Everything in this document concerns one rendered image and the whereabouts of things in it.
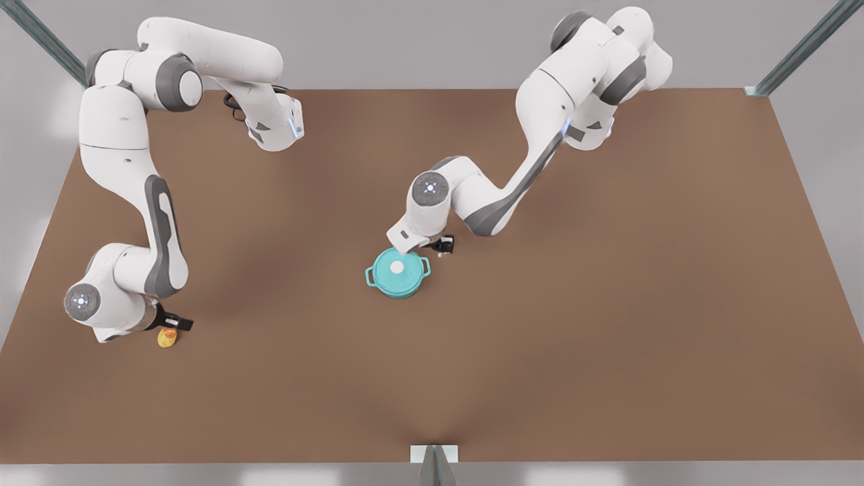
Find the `silver frame post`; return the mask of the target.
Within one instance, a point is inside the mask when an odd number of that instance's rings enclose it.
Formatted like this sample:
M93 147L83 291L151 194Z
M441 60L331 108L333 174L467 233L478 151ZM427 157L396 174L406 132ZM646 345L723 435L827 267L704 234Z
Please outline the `silver frame post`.
M50 55L80 86L87 87L84 64L28 8L24 0L0 0L2 9L30 38Z
M457 445L412 445L410 462L421 464L418 486L457 486L451 467L458 462Z
M831 9L762 80L755 86L743 88L745 95L748 97L770 96L862 6L864 6L864 0L837 0Z

